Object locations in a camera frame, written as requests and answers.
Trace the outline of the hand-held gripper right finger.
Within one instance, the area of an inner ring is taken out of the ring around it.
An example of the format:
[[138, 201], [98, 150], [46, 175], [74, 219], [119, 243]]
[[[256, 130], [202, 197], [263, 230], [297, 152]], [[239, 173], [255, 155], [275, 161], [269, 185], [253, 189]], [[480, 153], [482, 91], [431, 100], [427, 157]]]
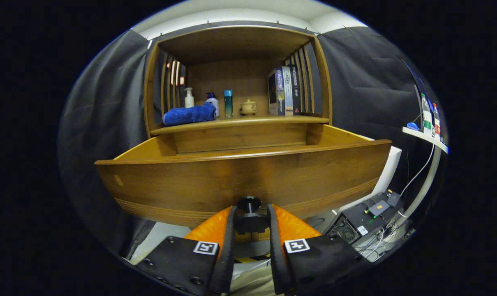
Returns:
[[373, 266], [340, 236], [320, 234], [287, 210], [269, 204], [270, 258], [276, 294], [322, 295]]

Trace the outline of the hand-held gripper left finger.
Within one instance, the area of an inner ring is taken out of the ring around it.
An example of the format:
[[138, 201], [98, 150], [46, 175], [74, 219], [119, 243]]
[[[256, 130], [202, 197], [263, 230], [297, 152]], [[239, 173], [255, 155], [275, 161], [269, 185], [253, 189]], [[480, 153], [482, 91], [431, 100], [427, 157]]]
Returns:
[[234, 267], [236, 209], [230, 206], [221, 210], [184, 238], [166, 237], [137, 268], [169, 288], [192, 296], [228, 293]]

